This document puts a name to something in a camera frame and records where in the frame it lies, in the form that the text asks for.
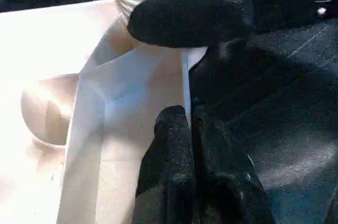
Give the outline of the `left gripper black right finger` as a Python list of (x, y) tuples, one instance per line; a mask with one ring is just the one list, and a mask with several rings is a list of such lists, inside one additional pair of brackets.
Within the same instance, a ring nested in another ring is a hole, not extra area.
[(251, 158), (205, 105), (192, 110), (200, 223), (275, 223)]

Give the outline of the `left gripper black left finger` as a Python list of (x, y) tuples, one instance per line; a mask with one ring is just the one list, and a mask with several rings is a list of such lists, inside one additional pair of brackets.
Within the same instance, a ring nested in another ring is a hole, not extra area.
[(195, 171), (185, 109), (163, 109), (142, 158), (135, 193), (135, 223), (192, 223)]

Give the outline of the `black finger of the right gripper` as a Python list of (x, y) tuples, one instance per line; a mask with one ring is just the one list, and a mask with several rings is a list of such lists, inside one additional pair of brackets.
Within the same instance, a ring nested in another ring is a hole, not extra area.
[(249, 36), (252, 0), (145, 0), (132, 11), (128, 32), (170, 48), (197, 48)]

